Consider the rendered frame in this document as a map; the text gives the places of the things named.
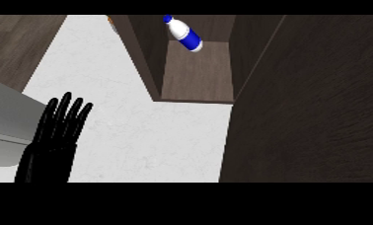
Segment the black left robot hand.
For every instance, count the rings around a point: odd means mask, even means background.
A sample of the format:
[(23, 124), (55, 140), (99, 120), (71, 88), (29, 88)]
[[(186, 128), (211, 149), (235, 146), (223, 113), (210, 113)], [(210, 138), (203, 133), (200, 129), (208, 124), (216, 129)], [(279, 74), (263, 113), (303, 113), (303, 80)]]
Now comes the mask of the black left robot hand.
[(71, 102), (71, 92), (52, 98), (46, 106), (32, 144), (24, 150), (15, 182), (65, 184), (68, 182), (77, 140), (93, 103)]

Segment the dark wooden open cabinet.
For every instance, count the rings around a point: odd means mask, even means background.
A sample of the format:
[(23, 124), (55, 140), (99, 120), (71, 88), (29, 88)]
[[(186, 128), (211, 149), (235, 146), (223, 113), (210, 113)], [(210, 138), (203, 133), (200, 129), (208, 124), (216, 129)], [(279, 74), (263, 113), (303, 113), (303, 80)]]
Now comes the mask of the dark wooden open cabinet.
[(282, 15), (179, 15), (203, 38), (192, 52), (161, 15), (111, 20), (151, 98), (157, 102), (234, 104), (285, 20)]

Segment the blue and white water bottle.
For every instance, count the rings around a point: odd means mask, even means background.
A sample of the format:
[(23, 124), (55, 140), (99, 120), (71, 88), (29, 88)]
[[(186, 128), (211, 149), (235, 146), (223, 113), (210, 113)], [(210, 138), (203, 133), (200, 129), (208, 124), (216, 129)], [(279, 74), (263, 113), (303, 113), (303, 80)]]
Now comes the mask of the blue and white water bottle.
[(164, 22), (169, 25), (170, 32), (191, 52), (200, 52), (203, 49), (203, 39), (191, 26), (173, 15), (164, 16)]

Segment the dark wooden cabinet door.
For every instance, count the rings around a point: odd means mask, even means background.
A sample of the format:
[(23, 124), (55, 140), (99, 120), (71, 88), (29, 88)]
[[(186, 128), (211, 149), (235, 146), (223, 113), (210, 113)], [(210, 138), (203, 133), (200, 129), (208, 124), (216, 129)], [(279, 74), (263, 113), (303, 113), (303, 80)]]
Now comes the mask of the dark wooden cabinet door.
[(220, 179), (373, 183), (373, 15), (284, 19), (232, 108)]

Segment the grey appliance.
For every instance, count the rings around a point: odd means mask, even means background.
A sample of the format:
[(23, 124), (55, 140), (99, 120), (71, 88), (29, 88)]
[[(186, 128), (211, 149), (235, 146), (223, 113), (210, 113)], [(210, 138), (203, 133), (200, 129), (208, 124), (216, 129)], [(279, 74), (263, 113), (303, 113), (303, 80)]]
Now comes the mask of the grey appliance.
[(20, 164), (46, 105), (0, 83), (0, 167)]

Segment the dark wooden panel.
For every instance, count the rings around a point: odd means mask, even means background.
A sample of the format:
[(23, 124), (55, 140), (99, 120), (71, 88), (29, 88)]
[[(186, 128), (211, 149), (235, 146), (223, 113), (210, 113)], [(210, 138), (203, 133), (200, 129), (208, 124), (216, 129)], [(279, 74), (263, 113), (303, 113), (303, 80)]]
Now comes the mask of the dark wooden panel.
[(0, 83), (23, 92), (67, 15), (0, 15)]

